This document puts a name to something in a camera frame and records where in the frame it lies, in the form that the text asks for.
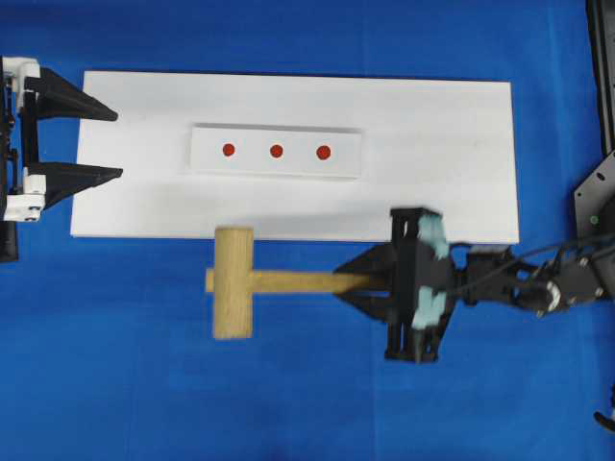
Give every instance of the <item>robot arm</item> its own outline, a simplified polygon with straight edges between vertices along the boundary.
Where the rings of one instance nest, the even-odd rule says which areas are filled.
[[[119,178],[122,170],[41,162],[39,120],[54,117],[114,121],[117,113],[28,58],[0,57],[0,262],[18,260],[18,222],[36,222],[43,210],[82,190]],[[14,111],[20,120],[19,153],[11,145]]]

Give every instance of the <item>white robot part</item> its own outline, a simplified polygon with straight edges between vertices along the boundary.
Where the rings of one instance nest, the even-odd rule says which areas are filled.
[[[12,90],[17,95],[16,109],[23,107],[23,93],[26,91],[24,82],[26,77],[40,78],[40,66],[32,58],[2,58],[2,67],[5,75],[12,78]]]

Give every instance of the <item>blue cloth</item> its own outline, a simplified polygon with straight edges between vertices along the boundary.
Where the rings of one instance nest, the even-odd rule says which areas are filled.
[[[512,82],[523,251],[574,236],[601,160],[583,0],[5,0],[0,53],[88,69]],[[40,124],[74,161],[78,123]],[[203,204],[202,212],[208,212]],[[437,364],[331,296],[259,296],[211,339],[211,241],[73,239],[70,201],[0,267],[0,460],[607,460],[612,304],[537,320],[460,305]],[[330,270],[361,244],[258,242],[262,269]]]

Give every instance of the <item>black cable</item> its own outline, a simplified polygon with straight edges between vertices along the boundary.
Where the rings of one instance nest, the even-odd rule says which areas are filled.
[[[514,259],[509,260],[506,264],[503,264],[502,266],[500,266],[500,267],[494,269],[493,271],[485,274],[484,276],[480,277],[479,279],[476,279],[476,280],[474,280],[474,281],[472,281],[470,283],[466,283],[465,285],[458,286],[457,288],[454,288],[453,290],[447,290],[446,294],[449,295],[449,296],[460,295],[460,294],[462,294],[462,292],[464,290],[468,290],[470,288],[474,288],[475,286],[479,286],[479,285],[485,283],[486,281],[488,281],[489,279],[492,279],[493,277],[497,276],[499,273],[505,271],[509,267],[514,266],[518,262],[522,262],[526,257],[536,256],[536,255],[540,255],[542,253],[552,252],[553,250],[559,250],[559,249],[574,247],[574,246],[578,246],[578,245],[587,245],[590,242],[606,240],[606,239],[613,238],[613,237],[615,237],[615,232],[606,233],[606,234],[602,234],[602,235],[595,235],[593,237],[585,237],[585,238],[581,238],[581,239],[577,239],[577,240],[567,240],[567,241],[564,241],[564,242],[561,242],[561,243],[557,243],[557,244],[553,244],[553,245],[548,245],[546,247],[542,247],[542,248],[538,248],[536,250],[532,250],[530,252],[527,252],[527,253],[524,253],[522,255],[519,255],[519,256],[515,257]]]

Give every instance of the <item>white strip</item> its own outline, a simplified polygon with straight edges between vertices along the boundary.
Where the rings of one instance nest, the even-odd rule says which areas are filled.
[[[360,148],[360,133],[349,131],[196,126],[190,169],[195,173],[358,178]]]

